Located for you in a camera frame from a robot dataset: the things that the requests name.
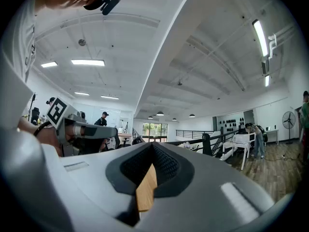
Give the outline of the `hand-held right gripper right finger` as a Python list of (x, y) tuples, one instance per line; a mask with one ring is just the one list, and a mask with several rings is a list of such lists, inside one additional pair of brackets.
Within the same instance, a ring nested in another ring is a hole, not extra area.
[(137, 223), (143, 232), (276, 232), (290, 202), (274, 202), (257, 183), (228, 164), (164, 144), (192, 163), (191, 183), (178, 196), (156, 198)]

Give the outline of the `white boxy appliance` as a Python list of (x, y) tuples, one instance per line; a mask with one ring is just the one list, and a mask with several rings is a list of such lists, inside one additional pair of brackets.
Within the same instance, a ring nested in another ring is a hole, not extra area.
[(233, 136), (233, 143), (236, 144), (247, 144), (255, 141), (256, 134), (255, 133), (250, 133), (250, 134), (235, 134)]

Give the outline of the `black coat rack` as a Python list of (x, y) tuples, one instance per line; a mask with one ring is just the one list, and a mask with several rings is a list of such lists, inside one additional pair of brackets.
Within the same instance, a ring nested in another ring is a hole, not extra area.
[(31, 104), (30, 104), (30, 108), (28, 109), (28, 121), (30, 121), (30, 117), (31, 117), (31, 109), (32, 109), (32, 105), (33, 102), (36, 100), (36, 93), (34, 92), (32, 98), (31, 98)]

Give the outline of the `black office chair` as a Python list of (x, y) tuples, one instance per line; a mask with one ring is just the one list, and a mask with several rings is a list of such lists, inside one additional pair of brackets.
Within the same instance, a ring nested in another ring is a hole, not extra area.
[(38, 125), (40, 123), (40, 119), (39, 119), (39, 115), (40, 115), (40, 111), (37, 107), (34, 107), (31, 110), (31, 124), (33, 125)]

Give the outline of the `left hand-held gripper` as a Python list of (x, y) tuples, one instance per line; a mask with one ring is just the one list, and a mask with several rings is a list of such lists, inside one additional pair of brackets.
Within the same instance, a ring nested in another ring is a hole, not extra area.
[(74, 144), (79, 138), (105, 139), (118, 135), (118, 130), (113, 127), (93, 126), (84, 128), (85, 113), (77, 111), (61, 97), (56, 97), (50, 103), (46, 119), (56, 129), (62, 157), (78, 155), (80, 150)]

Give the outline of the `glass door window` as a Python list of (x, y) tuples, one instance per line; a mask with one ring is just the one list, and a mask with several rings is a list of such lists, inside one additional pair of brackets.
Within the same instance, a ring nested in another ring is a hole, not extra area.
[(143, 123), (142, 138), (145, 142), (167, 142), (168, 125), (161, 123)]

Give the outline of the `black metal railing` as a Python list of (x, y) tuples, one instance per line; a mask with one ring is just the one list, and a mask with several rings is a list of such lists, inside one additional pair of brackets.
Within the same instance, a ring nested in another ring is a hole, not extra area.
[[(201, 137), (198, 139), (186, 140), (191, 144), (199, 143), (203, 147), (196, 151), (197, 153), (209, 155), (215, 158), (222, 156), (223, 143), (231, 142), (232, 137), (239, 133), (239, 130), (223, 134), (223, 130), (218, 132), (218, 135), (210, 136), (209, 131), (202, 131)], [(179, 146), (186, 141), (165, 142), (166, 144)]]

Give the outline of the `light wooden office table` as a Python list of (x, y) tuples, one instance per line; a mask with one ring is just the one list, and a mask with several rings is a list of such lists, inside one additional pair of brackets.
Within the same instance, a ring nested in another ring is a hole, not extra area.
[(131, 144), (132, 134), (130, 133), (119, 133), (118, 134), (120, 144)]

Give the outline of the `black floor fan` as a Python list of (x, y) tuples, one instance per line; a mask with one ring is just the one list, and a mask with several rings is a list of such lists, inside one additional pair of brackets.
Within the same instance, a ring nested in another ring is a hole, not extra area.
[(289, 132), (289, 139), (286, 142), (287, 144), (291, 144), (291, 129), (295, 125), (295, 115), (291, 111), (285, 112), (282, 117), (282, 125), (288, 130)]

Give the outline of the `person's left forearm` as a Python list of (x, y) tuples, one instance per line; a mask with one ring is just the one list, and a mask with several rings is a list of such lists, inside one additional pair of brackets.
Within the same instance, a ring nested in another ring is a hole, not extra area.
[[(35, 132), (38, 131), (39, 126), (35, 126), (28, 122), (24, 117), (21, 117), (18, 122), (17, 126), (20, 130), (29, 132), (30, 134), (35, 134)], [(52, 139), (52, 136), (54, 136), (54, 130), (52, 128), (42, 128), (35, 137), (40, 142), (45, 142), (49, 139)]]

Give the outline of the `person's grey t-shirt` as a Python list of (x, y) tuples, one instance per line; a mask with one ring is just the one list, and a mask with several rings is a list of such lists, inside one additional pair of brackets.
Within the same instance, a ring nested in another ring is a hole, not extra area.
[(36, 57), (35, 1), (25, 0), (10, 20), (0, 39), (0, 68), (11, 68), (24, 82)]

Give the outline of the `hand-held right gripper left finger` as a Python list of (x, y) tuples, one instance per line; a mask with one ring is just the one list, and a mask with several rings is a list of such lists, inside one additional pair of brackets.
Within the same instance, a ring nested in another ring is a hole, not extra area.
[(4, 179), (21, 209), (42, 231), (157, 232), (157, 218), (140, 218), (135, 194), (117, 192), (105, 170), (116, 155), (59, 158), (36, 141), (4, 145)]

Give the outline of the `person's left hand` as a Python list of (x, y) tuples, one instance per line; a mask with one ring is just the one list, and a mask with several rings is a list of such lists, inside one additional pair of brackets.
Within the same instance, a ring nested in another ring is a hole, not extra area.
[(37, 135), (36, 138), (41, 144), (48, 144), (53, 146), (56, 149), (56, 152), (59, 157), (62, 156), (61, 153), (61, 144), (58, 141), (56, 136), (56, 130), (53, 127), (43, 128)]

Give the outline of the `group of black wall items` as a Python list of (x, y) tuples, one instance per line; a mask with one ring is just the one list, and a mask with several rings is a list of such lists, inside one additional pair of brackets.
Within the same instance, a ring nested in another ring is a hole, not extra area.
[(232, 118), (232, 119), (223, 119), (218, 121), (218, 128), (223, 129), (223, 133), (237, 131), (244, 128), (244, 118)]

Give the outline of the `pastel flower bouquet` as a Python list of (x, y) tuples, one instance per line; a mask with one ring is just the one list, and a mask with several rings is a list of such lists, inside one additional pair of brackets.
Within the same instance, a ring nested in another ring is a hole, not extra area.
[(202, 149), (203, 146), (199, 143), (191, 144), (188, 141), (186, 141), (186, 142), (180, 144), (179, 147), (184, 148), (184, 149), (188, 149), (190, 151), (198, 151), (198, 150)]

